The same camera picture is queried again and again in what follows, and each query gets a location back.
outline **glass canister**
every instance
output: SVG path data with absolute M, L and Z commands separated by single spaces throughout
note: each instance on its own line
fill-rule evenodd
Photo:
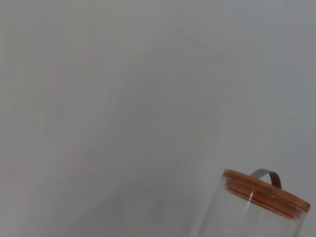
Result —
M 271 183 L 259 180 L 269 174 Z M 297 237 L 310 204 L 281 188 L 275 172 L 225 170 L 197 237 Z

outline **bamboo lid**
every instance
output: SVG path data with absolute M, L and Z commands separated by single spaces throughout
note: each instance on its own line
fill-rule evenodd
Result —
M 259 180 L 265 174 L 270 175 L 272 184 Z M 223 177 L 227 178 L 225 186 L 231 193 L 289 219 L 299 219 L 302 211 L 310 210 L 309 203 L 281 188 L 275 172 L 258 169 L 246 175 L 226 169 Z

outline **gray background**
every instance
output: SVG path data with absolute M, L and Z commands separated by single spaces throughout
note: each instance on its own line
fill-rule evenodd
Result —
M 313 206 L 315 10 L 1 1 L 0 235 L 194 236 L 225 168 Z

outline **jar lid handle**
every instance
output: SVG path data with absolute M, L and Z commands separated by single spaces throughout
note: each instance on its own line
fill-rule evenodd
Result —
M 267 170 L 267 169 L 257 169 L 255 172 L 250 174 L 250 176 L 254 177 L 256 179 L 260 179 L 262 176 L 264 176 L 266 174 L 270 175 L 271 184 L 273 186 L 276 186 L 276 187 L 282 189 L 280 177 L 278 176 L 277 173 L 275 173 L 273 171 L 270 171 L 270 170 Z

